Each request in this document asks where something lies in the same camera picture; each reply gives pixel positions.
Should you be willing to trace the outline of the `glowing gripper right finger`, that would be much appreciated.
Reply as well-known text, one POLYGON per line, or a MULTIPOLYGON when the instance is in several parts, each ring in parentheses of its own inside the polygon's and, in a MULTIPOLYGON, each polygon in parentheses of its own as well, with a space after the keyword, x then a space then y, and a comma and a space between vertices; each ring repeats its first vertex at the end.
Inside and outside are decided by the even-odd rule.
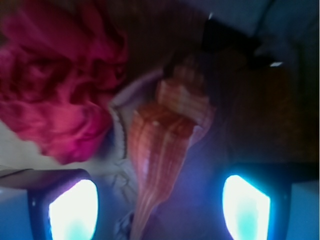
POLYGON ((287 163, 236 163, 225 173, 221 203, 234 240, 284 240, 291 206, 287 163))

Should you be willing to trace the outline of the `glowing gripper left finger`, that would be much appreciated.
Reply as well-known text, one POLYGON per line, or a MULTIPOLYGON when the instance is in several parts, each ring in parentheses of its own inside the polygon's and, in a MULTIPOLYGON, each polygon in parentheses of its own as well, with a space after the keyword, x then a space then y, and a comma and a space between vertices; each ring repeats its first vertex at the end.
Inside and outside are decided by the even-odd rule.
POLYGON ((98 189, 83 169, 31 170, 29 214, 35 240, 90 240, 98 220, 98 189))

